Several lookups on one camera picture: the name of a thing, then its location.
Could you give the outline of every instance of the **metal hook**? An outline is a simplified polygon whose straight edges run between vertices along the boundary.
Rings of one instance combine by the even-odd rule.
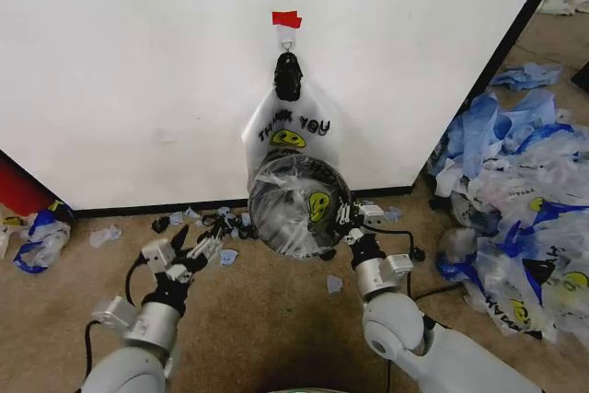
[[[293,47],[293,41],[292,40],[285,40],[285,41],[281,42],[281,45],[286,52],[290,52],[291,48]]]

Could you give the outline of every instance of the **red object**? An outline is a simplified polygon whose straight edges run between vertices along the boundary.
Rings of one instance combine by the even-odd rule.
[[[49,207],[55,197],[39,182],[0,156],[0,202],[16,214],[26,216]]]
[[[273,25],[284,25],[290,28],[301,28],[301,21],[303,19],[298,16],[298,11],[286,11],[286,12],[272,12],[272,24]]]

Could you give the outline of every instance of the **white wall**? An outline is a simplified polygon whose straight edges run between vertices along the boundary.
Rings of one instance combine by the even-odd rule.
[[[525,0],[0,0],[1,147],[74,208],[242,198],[298,9],[354,189],[410,185]]]

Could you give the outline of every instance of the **smiley face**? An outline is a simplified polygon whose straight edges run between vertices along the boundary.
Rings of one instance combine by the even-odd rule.
[[[517,319],[522,324],[527,324],[529,321],[529,314],[527,313],[527,308],[525,308],[525,304],[520,301],[519,299],[510,299],[509,300],[514,307],[514,315],[515,319]]]
[[[328,210],[329,207],[329,196],[327,193],[323,192],[313,192],[309,197],[309,210],[311,212],[309,218],[313,223],[316,223],[325,212]]]
[[[534,212],[540,212],[542,204],[544,204],[544,199],[542,197],[537,197],[530,202],[530,209]]]
[[[581,272],[568,272],[564,274],[564,286],[569,292],[589,287],[589,278]]]
[[[298,133],[282,129],[272,136],[270,144],[276,146],[300,147],[306,146],[305,140]]]

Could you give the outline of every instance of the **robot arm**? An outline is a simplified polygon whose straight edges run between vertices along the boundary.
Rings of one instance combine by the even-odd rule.
[[[138,310],[116,296],[102,303],[92,316],[115,330],[122,347],[100,361],[90,372],[82,393],[164,393],[167,380],[179,364],[177,327],[194,274],[207,265],[222,247],[223,229],[199,238],[194,249],[182,250],[183,232],[177,237],[152,241],[142,249],[142,261],[156,279],[156,289]]]
[[[466,335],[424,315],[398,293],[413,265],[408,255],[385,257],[375,234],[364,225],[387,222],[378,206],[360,207],[345,238],[364,300],[364,338],[368,346],[411,376],[424,393],[539,393],[542,390]]]

